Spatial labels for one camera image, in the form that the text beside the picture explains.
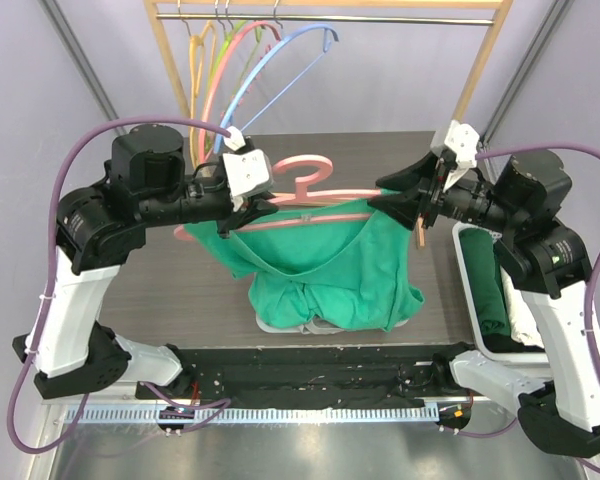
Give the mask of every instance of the wooden rack frame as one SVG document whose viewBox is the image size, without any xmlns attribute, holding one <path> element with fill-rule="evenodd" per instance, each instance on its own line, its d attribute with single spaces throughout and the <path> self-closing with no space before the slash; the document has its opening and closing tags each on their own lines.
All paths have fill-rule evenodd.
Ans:
<svg viewBox="0 0 600 480">
<path fill-rule="evenodd" d="M 181 5 L 218 5 L 216 0 L 180 0 Z M 220 1 L 222 7 L 226 1 Z M 230 6 L 270 6 L 270 15 L 243 15 L 225 12 L 219 17 L 214 14 L 177 13 L 166 14 L 159 10 L 160 4 L 178 4 L 178 0 L 144 0 L 151 28 L 156 37 L 162 60 L 167 69 L 171 86 L 178 101 L 182 114 L 189 116 L 187 95 L 182 86 L 173 52 L 164 28 L 164 21 L 183 19 L 248 19 L 248 20 L 278 20 L 278 21 L 323 21 L 323 22 L 361 22 L 361 23 L 404 23 L 404 24 L 429 24 L 429 25 L 467 25 L 487 27 L 487 32 L 482 40 L 480 49 L 475 57 L 469 76 L 465 82 L 458 103 L 453 112 L 453 119 L 462 121 L 471 101 L 471 97 L 482 76 L 484 67 L 489 60 L 493 46 L 496 43 L 502 25 L 504 24 L 513 0 L 231 0 Z M 376 17 L 376 16 L 328 16 L 328 15 L 277 15 L 276 8 L 289 7 L 351 7 L 355 8 L 432 8 L 432 9 L 457 9 L 457 10 L 490 10 L 493 11 L 491 20 L 467 20 L 452 18 L 420 18 L 420 17 Z M 417 231 L 417 245 L 424 247 L 424 231 L 419 224 Z"/>
</svg>

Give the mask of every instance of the pink hanger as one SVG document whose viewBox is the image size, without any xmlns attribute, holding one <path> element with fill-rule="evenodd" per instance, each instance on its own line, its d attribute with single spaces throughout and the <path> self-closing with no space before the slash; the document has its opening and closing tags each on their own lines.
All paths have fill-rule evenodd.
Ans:
<svg viewBox="0 0 600 480">
<path fill-rule="evenodd" d="M 295 179 L 296 191 L 294 194 L 279 196 L 272 200 L 271 203 L 276 205 L 296 205 L 298 203 L 312 203 L 320 200 L 340 200 L 349 201 L 356 198 L 370 198 L 375 195 L 380 195 L 380 190 L 365 190 L 365 189 L 341 189 L 341 190 L 321 190 L 317 192 L 309 192 L 309 187 L 315 185 L 322 180 L 325 180 L 333 173 L 333 163 L 326 157 L 321 155 L 297 155 L 295 157 L 285 158 L 280 160 L 273 166 L 273 173 L 285 173 L 297 167 L 317 167 L 318 170 L 311 175 L 297 177 Z M 239 232 L 256 232 L 261 230 L 270 230 L 273 228 L 286 228 L 296 225 L 319 224 L 319 223 L 336 223 L 336 222 L 352 222 L 362 221 L 370 217 L 368 213 L 348 213 L 340 215 L 316 215 L 310 214 L 301 215 L 300 218 L 289 220 L 278 220 L 275 222 L 263 222 L 257 224 L 246 225 Z M 186 232 L 182 225 L 176 227 L 173 232 L 178 240 L 192 241 L 194 240 L 189 233 Z"/>
</svg>

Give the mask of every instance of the wall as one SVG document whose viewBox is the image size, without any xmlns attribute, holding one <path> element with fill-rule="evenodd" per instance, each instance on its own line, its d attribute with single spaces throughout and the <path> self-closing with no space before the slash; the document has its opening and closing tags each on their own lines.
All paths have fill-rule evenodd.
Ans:
<svg viewBox="0 0 600 480">
<path fill-rule="evenodd" d="M 600 148 L 600 0 L 574 2 L 514 102 L 492 148 L 567 140 Z M 574 186 L 560 218 L 600 249 L 600 162 L 559 152 Z M 596 295 L 600 322 L 600 280 Z"/>
<path fill-rule="evenodd" d="M 53 179 L 71 144 L 103 120 L 37 2 L 0 2 L 0 479 L 24 478 L 28 458 L 6 434 L 6 404 L 20 370 L 11 340 L 33 326 L 44 288 Z M 108 139 L 88 148 L 69 186 L 95 181 L 108 149 Z M 37 405 L 27 381 L 18 406 L 25 439 Z"/>
<path fill-rule="evenodd" d="M 476 91 L 467 120 L 486 126 L 506 85 L 544 17 L 551 0 L 515 0 L 493 56 Z M 140 0 L 61 0 L 60 4 L 121 116 L 177 113 L 155 38 Z M 183 6 L 183 11 L 213 12 L 213 6 Z M 164 5 L 164 12 L 176 11 Z M 270 13 L 246 7 L 231 12 Z M 324 9 L 280 7 L 279 14 L 370 14 L 490 18 L 489 11 L 407 9 Z M 189 90 L 188 36 L 183 22 L 164 22 L 185 90 Z M 192 32 L 203 22 L 190 22 Z M 285 32 L 300 25 L 286 23 Z M 249 133 L 376 132 L 435 130 L 446 124 L 464 86 L 485 27 L 334 24 L 340 42 L 309 71 Z M 230 63 L 236 79 L 251 51 L 248 38 Z M 320 52 L 322 35 L 313 32 L 291 44 L 267 67 L 236 116 L 242 126 Z M 223 82 L 221 99 L 234 82 Z M 219 118 L 221 105 L 214 119 Z"/>
</svg>

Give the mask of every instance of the green t-shirt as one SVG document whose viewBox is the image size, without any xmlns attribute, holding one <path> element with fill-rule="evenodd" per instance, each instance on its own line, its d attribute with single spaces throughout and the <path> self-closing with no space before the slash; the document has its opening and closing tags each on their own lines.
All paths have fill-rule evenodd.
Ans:
<svg viewBox="0 0 600 480">
<path fill-rule="evenodd" d="M 301 215 L 369 213 L 366 221 L 307 224 L 256 232 L 216 233 L 215 222 L 187 224 L 236 278 L 255 273 L 249 299 L 260 318 L 289 328 L 319 317 L 346 330 L 393 326 L 424 303 L 409 285 L 411 232 L 366 200 L 302 210 L 282 210 L 254 223 Z"/>
</svg>

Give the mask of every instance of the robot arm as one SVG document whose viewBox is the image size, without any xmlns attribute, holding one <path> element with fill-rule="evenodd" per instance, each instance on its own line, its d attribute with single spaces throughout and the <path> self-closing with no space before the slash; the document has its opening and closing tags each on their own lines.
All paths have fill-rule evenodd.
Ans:
<svg viewBox="0 0 600 480">
<path fill-rule="evenodd" d="M 552 381 L 527 378 L 466 346 L 442 352 L 434 363 L 443 381 L 516 414 L 541 450 L 589 458 L 600 453 L 600 382 L 583 312 L 591 265 L 582 239 L 555 218 L 571 179 L 560 158 L 544 150 L 511 157 L 495 185 L 477 171 L 470 180 L 465 174 L 475 167 L 477 140 L 470 126 L 454 121 L 422 160 L 376 182 L 397 193 L 369 204 L 408 229 L 418 218 L 431 227 L 443 215 L 502 234 L 494 250 L 534 314 Z"/>
<path fill-rule="evenodd" d="M 107 288 L 129 253 L 144 246 L 147 228 L 217 221 L 226 235 L 277 207 L 266 201 L 268 159 L 248 139 L 205 165 L 213 167 L 209 176 L 185 175 L 182 147 L 176 130 L 140 125 L 114 140 L 104 179 L 60 201 L 55 293 L 35 356 L 43 398 L 119 380 L 151 382 L 170 396 L 188 392 L 194 373 L 175 346 L 136 343 L 97 322 Z M 14 339 L 22 361 L 30 345 L 31 335 Z"/>
</svg>

